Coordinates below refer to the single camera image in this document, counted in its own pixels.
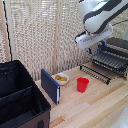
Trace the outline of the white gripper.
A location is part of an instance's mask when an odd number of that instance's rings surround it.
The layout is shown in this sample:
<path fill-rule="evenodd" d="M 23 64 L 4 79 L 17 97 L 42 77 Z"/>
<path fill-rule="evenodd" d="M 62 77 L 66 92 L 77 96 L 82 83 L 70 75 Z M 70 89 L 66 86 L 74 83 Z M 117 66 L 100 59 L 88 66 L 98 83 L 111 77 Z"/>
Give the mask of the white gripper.
<path fill-rule="evenodd" d="M 75 38 L 76 43 L 79 45 L 79 48 L 83 50 L 84 48 L 88 48 L 91 45 L 102 41 L 113 33 L 113 26 L 109 24 L 101 33 L 90 35 L 88 32 L 84 32 L 78 35 Z M 103 46 L 107 47 L 106 42 L 103 41 Z M 92 54 L 91 48 L 88 48 L 89 54 Z"/>

